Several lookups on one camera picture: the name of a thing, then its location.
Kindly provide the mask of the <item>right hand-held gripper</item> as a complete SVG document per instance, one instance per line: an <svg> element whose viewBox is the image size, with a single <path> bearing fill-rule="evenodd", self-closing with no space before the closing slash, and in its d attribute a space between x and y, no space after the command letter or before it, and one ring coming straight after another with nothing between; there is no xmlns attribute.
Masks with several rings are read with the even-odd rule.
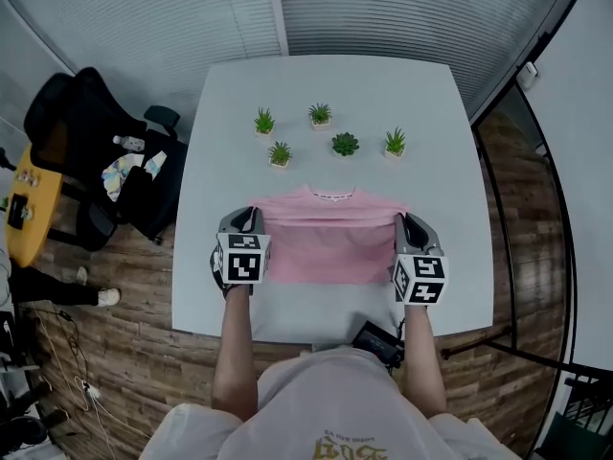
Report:
<svg viewBox="0 0 613 460"><path fill-rule="evenodd" d="M416 215L398 213L395 250L392 283L396 301L405 306L438 305L448 286L448 260L437 232ZM408 255L414 253L425 255Z"/></svg>

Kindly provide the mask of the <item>yellow wooden round table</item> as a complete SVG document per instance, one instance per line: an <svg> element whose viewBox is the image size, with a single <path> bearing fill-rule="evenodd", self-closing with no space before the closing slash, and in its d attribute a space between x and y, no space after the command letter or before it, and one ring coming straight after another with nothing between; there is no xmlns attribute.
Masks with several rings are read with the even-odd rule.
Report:
<svg viewBox="0 0 613 460"><path fill-rule="evenodd" d="M42 249L51 228L54 211L60 196L62 175L39 168L31 159L32 145L28 145L13 172L13 180L8 196L6 208L5 235L9 256L20 266L31 265ZM25 183L14 180L15 173L23 170L36 171L40 176L40 182L33 188ZM30 220L24 220L21 230L10 227L7 223L9 203L13 194L19 194L28 198L28 208L34 211Z"/></svg>

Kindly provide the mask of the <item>black metal rack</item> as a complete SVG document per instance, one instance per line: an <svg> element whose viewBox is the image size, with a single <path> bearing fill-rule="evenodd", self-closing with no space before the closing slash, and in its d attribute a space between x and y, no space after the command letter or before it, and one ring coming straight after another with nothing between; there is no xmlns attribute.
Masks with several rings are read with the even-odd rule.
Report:
<svg viewBox="0 0 613 460"><path fill-rule="evenodd" d="M563 416L586 430L607 436L613 429L613 381L570 377L564 381L570 388Z"/></svg>

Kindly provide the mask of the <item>dark green panel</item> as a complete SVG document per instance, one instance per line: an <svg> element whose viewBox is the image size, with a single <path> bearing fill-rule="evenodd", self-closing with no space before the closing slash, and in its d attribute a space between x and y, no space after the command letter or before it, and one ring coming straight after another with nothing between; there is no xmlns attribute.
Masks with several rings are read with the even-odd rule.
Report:
<svg viewBox="0 0 613 460"><path fill-rule="evenodd" d="M613 443L557 413L540 447L545 460L604 460Z"/></svg>

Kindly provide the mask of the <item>clear plastic water bottle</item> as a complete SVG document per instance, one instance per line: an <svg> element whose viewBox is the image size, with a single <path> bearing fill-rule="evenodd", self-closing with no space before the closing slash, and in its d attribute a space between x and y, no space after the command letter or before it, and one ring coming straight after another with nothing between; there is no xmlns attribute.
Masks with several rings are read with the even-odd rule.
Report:
<svg viewBox="0 0 613 460"><path fill-rule="evenodd" d="M141 152L145 150L145 141L141 138L133 136L115 135L112 139L115 145L122 147L125 150L133 152Z"/></svg>

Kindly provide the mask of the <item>tall spiky potted plant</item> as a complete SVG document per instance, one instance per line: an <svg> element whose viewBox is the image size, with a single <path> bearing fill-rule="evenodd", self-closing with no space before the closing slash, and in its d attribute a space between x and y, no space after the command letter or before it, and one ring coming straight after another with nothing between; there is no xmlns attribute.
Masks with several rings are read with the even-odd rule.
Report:
<svg viewBox="0 0 613 460"><path fill-rule="evenodd" d="M405 152L405 148L405 135L399 126L397 126L393 132L386 132L384 149L384 155L386 158L401 159Z"/></svg>

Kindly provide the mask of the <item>person's left forearm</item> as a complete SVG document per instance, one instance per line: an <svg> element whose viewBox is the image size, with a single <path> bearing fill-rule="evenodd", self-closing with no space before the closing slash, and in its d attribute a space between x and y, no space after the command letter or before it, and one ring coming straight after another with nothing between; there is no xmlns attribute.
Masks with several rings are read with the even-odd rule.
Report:
<svg viewBox="0 0 613 460"><path fill-rule="evenodd" d="M212 408L232 414L243 422L258 410L248 286L233 287L226 295L212 386Z"/></svg>

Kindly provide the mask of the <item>black metal whiteboard stand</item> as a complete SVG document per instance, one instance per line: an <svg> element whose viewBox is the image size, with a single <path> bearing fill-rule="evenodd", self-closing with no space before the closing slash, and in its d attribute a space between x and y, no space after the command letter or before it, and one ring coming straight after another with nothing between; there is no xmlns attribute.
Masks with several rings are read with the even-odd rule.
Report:
<svg viewBox="0 0 613 460"><path fill-rule="evenodd" d="M534 353L529 353L521 350L518 347L518 337L519 337L519 328L518 328L518 313L517 313L517 305L516 305L516 285L515 285L515 277L514 277L514 261L512 257L511 250L511 237L509 233L509 225L504 209L503 200L500 194L500 190L498 187L498 182L495 176L495 172L489 158L488 150L485 144L485 141L479 132L478 128L474 126L472 128L473 137L477 143L478 153L480 158L485 162L486 170L488 173L488 178L491 184L491 188L493 191L495 206L497 210L497 214L499 216L500 227L502 230L502 239L505 249L505 257L507 263L507 271L508 271L508 280L509 280L509 290L510 290L510 312L511 312L511 320L510 324L505 327L503 330L494 333L492 335L487 335L480 339L469 342L465 345L455 346L451 348L444 348L441 350L441 357L444 360L449 360L451 357L457 356L459 354L474 350L481 346L487 346L494 351L502 352L509 354L513 357L519 357L522 359L526 359L530 362L533 362L538 365L542 365L548 368L552 368L554 370L560 372L567 373L577 373L575 370L576 366L572 362L570 357L566 358L564 353L566 351L566 345L569 343L569 339L571 337L571 313L574 309L575 303L573 300L573 284L574 284L574 276L572 271L575 269L575 262L573 256L573 242L572 242L572 231L570 227L570 220L568 217L568 212L566 208L564 194L561 191L561 187L559 184L559 177L557 175L554 162L553 168L553 180L554 186L556 188L556 197L558 201L558 206L560 210L560 217L562 223L562 238L563 238L563 247L564 247L564 261L565 261L565 289L567 292L566 295L566 304L565 304L565 327L562 336L562 344L560 351L560 358L552 359L544 356L536 355Z"/></svg>

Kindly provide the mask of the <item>black waist battery pack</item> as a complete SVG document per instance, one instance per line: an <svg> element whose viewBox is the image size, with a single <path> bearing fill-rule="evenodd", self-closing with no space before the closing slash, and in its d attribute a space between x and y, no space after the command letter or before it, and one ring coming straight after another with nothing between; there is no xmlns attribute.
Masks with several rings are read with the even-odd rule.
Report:
<svg viewBox="0 0 613 460"><path fill-rule="evenodd" d="M398 369L404 360L403 342L371 321L364 323L352 346L373 354L388 369Z"/></svg>

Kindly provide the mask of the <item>person's white t-shirt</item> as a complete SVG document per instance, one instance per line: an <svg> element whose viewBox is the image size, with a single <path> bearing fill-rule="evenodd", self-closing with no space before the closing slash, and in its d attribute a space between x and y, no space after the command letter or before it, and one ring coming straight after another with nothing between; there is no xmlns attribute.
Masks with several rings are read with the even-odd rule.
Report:
<svg viewBox="0 0 613 460"><path fill-rule="evenodd" d="M183 403L140 460L520 460L476 419L425 418L383 365L341 348L267 369L246 422Z"/></svg>

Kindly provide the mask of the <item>black office chair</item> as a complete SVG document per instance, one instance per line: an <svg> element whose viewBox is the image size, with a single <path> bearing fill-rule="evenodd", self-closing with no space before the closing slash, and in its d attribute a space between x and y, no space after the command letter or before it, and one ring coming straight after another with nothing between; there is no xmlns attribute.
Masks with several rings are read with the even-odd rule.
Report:
<svg viewBox="0 0 613 460"><path fill-rule="evenodd" d="M25 118L25 132L32 143L35 166L70 177L79 184L64 184L61 193L79 207L76 228L69 234L56 229L49 239L98 251L121 224L129 224L155 244L175 220L188 147L179 141L175 127L180 116L162 105L150 106L143 119L128 114L115 100L100 73L92 68L74 77L58 73L42 86ZM115 135L145 141L145 150L133 152L115 145ZM150 216L134 223L122 223L116 202L102 184L102 172L128 153L149 158L162 150L167 159L153 179Z"/></svg>

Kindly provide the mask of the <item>bushy green potted plant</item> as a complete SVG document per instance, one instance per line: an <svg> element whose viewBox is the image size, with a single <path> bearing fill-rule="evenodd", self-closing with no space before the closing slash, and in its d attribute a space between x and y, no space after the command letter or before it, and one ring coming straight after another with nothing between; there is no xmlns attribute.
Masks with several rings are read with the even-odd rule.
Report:
<svg viewBox="0 0 613 460"><path fill-rule="evenodd" d="M326 103L317 103L309 108L309 118L314 130L326 129L330 125L331 109Z"/></svg>

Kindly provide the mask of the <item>pink cartoon print sweatshirt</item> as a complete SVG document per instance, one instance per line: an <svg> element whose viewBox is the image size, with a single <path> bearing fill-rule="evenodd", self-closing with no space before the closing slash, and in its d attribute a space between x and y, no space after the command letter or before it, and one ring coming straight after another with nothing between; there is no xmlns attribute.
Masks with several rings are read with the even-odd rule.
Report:
<svg viewBox="0 0 613 460"><path fill-rule="evenodd" d="M353 189L316 191L305 185L250 204L271 237L269 279L277 284L367 285L389 280L395 217L405 204Z"/></svg>

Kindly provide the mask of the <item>small iridescent cloth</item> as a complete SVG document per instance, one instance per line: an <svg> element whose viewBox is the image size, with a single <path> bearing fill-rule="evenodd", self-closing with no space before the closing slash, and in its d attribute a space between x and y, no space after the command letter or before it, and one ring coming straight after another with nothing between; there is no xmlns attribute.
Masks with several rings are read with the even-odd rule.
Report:
<svg viewBox="0 0 613 460"><path fill-rule="evenodd" d="M159 152L154 154L151 158L149 158L149 160L146 161L144 165L145 172L148 173L152 179L154 179L161 171L162 167L164 166L166 162L166 159L167 159L167 154L163 152L162 150L160 150Z"/></svg>

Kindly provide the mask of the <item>spiky green potted plant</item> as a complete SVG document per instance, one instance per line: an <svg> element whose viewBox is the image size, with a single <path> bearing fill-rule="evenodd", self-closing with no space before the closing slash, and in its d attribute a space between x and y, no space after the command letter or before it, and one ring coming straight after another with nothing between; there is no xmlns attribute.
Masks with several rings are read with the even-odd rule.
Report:
<svg viewBox="0 0 613 460"><path fill-rule="evenodd" d="M285 168L292 158L292 151L288 143L275 142L268 148L269 164L279 168Z"/></svg>
<svg viewBox="0 0 613 460"><path fill-rule="evenodd" d="M258 110L258 115L254 120L254 123L255 134L262 137L269 137L275 127L275 120L272 117L269 108L263 109L260 107Z"/></svg>

